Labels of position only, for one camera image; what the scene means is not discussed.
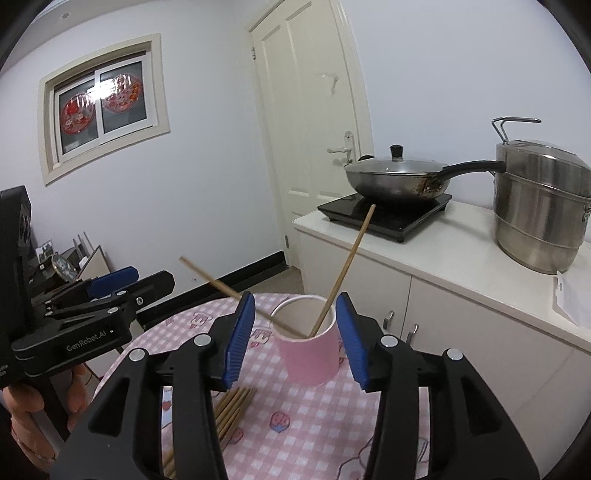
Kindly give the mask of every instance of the stainless steel pot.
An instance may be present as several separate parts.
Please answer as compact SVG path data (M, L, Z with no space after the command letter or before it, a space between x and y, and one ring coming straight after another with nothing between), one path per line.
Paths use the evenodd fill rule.
M591 168L578 156L543 142L509 140L501 117L492 125L501 137L495 176L495 236L511 258L532 270L556 275L569 268L583 243L591 214Z

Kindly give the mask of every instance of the induction cooktop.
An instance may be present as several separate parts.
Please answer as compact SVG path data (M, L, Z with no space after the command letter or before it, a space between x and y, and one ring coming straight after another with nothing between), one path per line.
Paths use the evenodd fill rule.
M369 223L368 230L381 233L403 243L407 235L426 220L442 212L452 199L444 193L434 200L417 204L400 203L378 206ZM372 202L359 193L320 205L318 210L331 221L336 220L355 227L361 227Z

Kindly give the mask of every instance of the wok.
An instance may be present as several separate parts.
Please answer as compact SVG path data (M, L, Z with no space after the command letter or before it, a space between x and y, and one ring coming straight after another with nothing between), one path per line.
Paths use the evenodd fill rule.
M504 173L504 161L479 160L448 166L445 163L402 157L402 146L390 147L392 158L371 155L345 166L347 179L361 195L380 204L416 203L440 196L449 181L476 171Z

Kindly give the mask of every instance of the white door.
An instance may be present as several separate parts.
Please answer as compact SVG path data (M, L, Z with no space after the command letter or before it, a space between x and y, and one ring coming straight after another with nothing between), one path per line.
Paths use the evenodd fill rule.
M329 0L285 0L252 35L288 256L298 266L292 221L354 193L343 169L359 157L351 85Z

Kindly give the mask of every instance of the table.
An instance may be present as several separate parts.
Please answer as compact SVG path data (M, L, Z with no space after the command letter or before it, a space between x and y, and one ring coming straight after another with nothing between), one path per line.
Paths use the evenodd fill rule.
M289 294L255 294L258 308L271 313ZM215 318L233 313L233 299L214 300L179 313L136 338L111 366L97 391L130 350L150 354L177 349ZM379 394L366 394L342 359L336 377L319 387L290 383L274 346L269 322L257 316L236 386L255 387L254 397L223 457L234 480L359 480L371 448ZM213 393L214 401L222 394ZM420 389L421 416L417 476L428 473L428 391ZM163 455L172 445L171 388L163 393Z

